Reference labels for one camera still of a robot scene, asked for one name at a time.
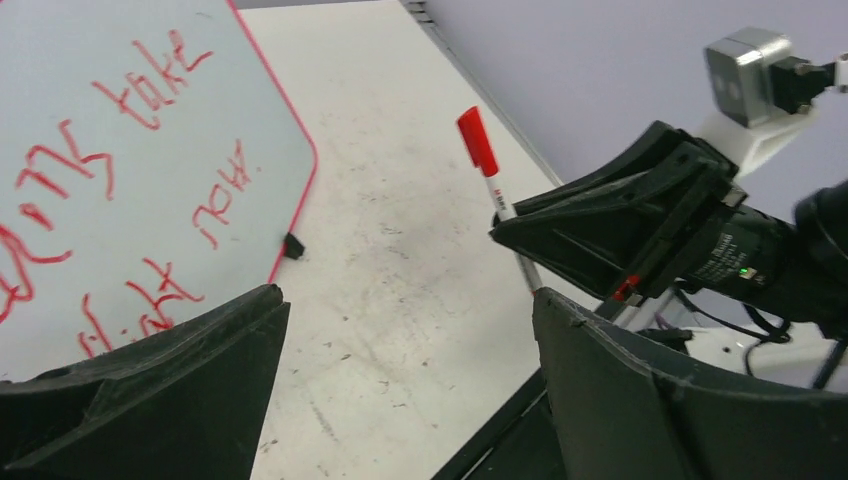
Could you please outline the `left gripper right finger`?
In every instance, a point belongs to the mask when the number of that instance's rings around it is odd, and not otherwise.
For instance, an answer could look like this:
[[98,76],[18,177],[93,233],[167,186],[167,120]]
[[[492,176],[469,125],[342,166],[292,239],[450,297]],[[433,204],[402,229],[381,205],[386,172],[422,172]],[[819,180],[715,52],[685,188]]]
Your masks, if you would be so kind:
[[570,479],[843,479],[847,398],[737,374],[543,288],[533,329]]

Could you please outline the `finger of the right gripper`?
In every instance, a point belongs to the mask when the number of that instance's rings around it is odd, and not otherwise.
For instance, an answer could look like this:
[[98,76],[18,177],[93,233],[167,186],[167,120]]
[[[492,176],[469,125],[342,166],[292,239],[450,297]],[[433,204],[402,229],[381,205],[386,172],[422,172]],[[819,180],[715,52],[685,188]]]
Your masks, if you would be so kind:
[[713,209],[713,171],[696,184],[703,207],[683,216],[518,216],[517,233],[535,263],[598,299],[655,297],[689,265]]
[[595,172],[516,204],[521,216],[644,214],[683,216],[703,207],[701,145],[653,122],[624,152]]

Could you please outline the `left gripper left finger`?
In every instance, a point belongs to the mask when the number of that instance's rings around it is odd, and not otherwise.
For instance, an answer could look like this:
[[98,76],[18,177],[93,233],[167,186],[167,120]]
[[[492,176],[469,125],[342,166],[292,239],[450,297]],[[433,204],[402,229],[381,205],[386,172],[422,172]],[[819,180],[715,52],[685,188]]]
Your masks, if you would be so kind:
[[247,479],[290,306],[257,287],[169,330],[1,385],[5,479]]

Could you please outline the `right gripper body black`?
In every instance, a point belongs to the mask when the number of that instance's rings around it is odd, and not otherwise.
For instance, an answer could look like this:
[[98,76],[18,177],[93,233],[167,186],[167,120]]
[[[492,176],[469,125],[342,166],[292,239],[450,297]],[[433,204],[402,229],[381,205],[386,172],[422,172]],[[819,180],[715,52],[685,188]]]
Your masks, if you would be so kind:
[[629,180],[622,195],[640,219],[636,255],[616,287],[626,301],[655,297],[680,281],[761,305],[795,262],[794,229],[745,205],[738,169],[705,142],[631,145],[616,162]]

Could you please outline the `red marker cap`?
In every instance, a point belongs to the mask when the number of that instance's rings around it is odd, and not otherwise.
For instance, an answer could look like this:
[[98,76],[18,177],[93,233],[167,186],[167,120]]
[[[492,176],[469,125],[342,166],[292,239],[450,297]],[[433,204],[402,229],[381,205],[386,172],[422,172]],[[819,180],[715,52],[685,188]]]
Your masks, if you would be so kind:
[[466,110],[456,121],[472,164],[486,178],[499,173],[499,166],[491,147],[478,106]]

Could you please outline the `pink framed whiteboard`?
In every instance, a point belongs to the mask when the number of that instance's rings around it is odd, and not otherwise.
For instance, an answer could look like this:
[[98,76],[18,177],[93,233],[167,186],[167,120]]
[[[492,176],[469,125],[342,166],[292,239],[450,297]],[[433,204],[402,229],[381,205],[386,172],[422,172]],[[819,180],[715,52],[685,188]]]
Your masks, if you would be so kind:
[[316,169],[233,2],[3,2],[2,379],[273,281]]

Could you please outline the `white marker pen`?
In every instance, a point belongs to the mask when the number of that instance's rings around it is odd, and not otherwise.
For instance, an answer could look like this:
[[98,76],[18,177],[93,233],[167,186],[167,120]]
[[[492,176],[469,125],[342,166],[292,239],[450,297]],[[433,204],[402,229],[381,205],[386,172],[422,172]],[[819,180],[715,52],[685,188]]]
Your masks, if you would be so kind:
[[484,173],[483,177],[494,203],[496,216],[499,219],[499,223],[493,228],[491,236],[496,242],[511,249],[515,253],[519,269],[528,290],[532,296],[535,296],[544,286],[544,282],[535,260],[531,256],[530,250],[525,245],[525,241],[521,240],[520,235],[517,233],[516,221],[518,220],[518,216],[513,204],[508,198],[501,175],[499,173]]

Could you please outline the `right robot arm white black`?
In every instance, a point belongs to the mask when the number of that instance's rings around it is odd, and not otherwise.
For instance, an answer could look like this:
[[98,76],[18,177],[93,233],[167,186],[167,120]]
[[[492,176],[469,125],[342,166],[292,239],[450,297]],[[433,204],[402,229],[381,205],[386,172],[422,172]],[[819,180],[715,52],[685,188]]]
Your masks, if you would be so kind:
[[787,223],[749,207],[736,173],[706,141],[656,121],[592,174],[518,202],[490,235],[601,300],[705,289],[845,337],[846,186],[808,196]]

